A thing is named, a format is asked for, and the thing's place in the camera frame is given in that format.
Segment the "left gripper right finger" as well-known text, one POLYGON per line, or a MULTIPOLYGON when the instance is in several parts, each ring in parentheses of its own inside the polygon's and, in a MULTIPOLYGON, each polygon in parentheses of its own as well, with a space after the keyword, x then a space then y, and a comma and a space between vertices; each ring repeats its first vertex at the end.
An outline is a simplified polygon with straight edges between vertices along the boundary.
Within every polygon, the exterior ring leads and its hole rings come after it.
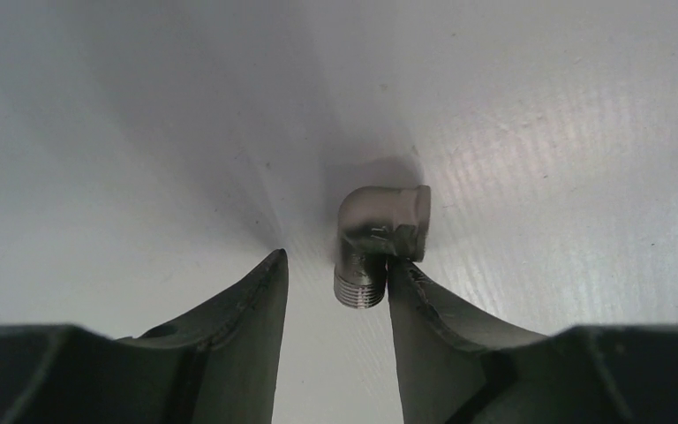
POLYGON ((678 324, 545 336, 399 259, 388 303, 407 423, 678 423, 678 324))

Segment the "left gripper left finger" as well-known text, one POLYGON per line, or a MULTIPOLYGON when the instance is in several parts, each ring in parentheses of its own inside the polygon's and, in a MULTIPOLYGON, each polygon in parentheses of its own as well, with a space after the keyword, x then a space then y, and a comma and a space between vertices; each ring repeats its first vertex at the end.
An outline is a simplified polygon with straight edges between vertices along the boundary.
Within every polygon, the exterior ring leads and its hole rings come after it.
POLYGON ((139 337, 0 326, 0 423, 269 423, 288 256, 139 337))

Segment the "steel elbow pipe fitting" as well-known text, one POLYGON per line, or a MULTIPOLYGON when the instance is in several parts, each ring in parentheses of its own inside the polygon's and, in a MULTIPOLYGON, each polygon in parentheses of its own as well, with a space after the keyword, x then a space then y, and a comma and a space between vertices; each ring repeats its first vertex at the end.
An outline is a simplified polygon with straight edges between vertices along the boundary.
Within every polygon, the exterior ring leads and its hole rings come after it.
POLYGON ((390 257, 424 259, 431 207, 428 185, 363 186, 348 194, 336 230, 334 293, 342 305, 367 309, 380 303, 390 257))

